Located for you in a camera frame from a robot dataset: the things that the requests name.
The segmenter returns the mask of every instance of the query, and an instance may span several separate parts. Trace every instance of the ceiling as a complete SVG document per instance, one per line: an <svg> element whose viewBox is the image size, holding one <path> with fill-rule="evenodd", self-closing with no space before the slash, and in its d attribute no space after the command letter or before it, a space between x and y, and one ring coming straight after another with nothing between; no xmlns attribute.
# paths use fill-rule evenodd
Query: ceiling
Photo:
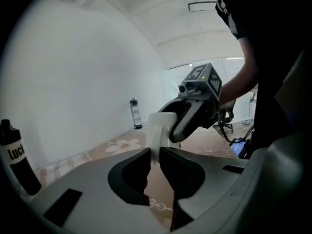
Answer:
<svg viewBox="0 0 312 234"><path fill-rule="evenodd" d="M88 0L83 6L90 10L96 0ZM145 35L155 49L162 55L164 50L183 44L201 44L211 32L229 32L228 27L215 10L189 12L188 3L215 0L107 0ZM172 62L167 68L185 64Z"/></svg>

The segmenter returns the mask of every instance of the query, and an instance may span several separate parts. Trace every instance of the black water bottle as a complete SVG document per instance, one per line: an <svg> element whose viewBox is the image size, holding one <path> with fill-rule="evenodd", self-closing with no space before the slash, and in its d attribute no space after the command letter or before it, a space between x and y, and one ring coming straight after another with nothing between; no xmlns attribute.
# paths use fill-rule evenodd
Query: black water bottle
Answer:
<svg viewBox="0 0 312 234"><path fill-rule="evenodd" d="M0 145L14 175L25 191L30 195L39 192L41 184L27 160L20 131L14 129L8 119L1 121Z"/></svg>
<svg viewBox="0 0 312 234"><path fill-rule="evenodd" d="M142 128L142 121L141 121L141 114L140 109L138 107L138 102L136 98L133 98L130 100L130 107L131 107L131 114L133 119L133 124L135 126L135 129Z"/></svg>

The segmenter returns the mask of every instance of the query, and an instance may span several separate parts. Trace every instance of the floor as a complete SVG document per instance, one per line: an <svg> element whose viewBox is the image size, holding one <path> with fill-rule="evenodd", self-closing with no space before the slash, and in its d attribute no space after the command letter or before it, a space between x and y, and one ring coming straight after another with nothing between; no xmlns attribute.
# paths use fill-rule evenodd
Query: floor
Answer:
<svg viewBox="0 0 312 234"><path fill-rule="evenodd" d="M246 135L246 133L249 131L249 129L254 125L253 121L251 121L249 125L242 124L243 122L245 121L232 123L233 129L234 129L233 133L230 128L227 128L227 127L224 128L225 134L229 140L233 140L233 138L239 138L239 137L243 138ZM224 138L222 132L219 132L219 129L220 129L219 126L214 126L214 128L222 136L224 142L229 144Z"/></svg>

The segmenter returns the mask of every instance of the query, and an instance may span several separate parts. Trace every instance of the office chair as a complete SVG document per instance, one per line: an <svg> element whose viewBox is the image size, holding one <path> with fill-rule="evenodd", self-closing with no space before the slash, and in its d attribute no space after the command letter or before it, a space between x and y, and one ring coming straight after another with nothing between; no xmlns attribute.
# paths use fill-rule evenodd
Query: office chair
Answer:
<svg viewBox="0 0 312 234"><path fill-rule="evenodd" d="M223 106L220 107L220 110L218 112L219 114L219 121L218 121L218 125L220 127L220 130L224 127L230 128L233 130L233 125L230 124L230 122L233 120L234 118L234 113L233 113L233 108L235 105L236 99L232 100L226 104L224 104Z"/></svg>

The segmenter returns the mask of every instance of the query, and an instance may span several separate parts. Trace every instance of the black slot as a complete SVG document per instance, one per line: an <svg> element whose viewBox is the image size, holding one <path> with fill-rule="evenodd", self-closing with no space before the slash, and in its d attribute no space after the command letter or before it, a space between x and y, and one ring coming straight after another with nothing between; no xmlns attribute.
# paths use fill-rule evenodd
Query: black slot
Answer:
<svg viewBox="0 0 312 234"><path fill-rule="evenodd" d="M68 189L43 216L62 227L81 195L82 192Z"/></svg>
<svg viewBox="0 0 312 234"><path fill-rule="evenodd" d="M223 170L236 173L236 174L241 174L244 170L242 167L237 167L237 166L231 166L231 165L226 165L222 168Z"/></svg>
<svg viewBox="0 0 312 234"><path fill-rule="evenodd" d="M108 183L114 193L129 204L149 206L149 198L144 195L147 175L151 170L151 149L127 158L108 173Z"/></svg>

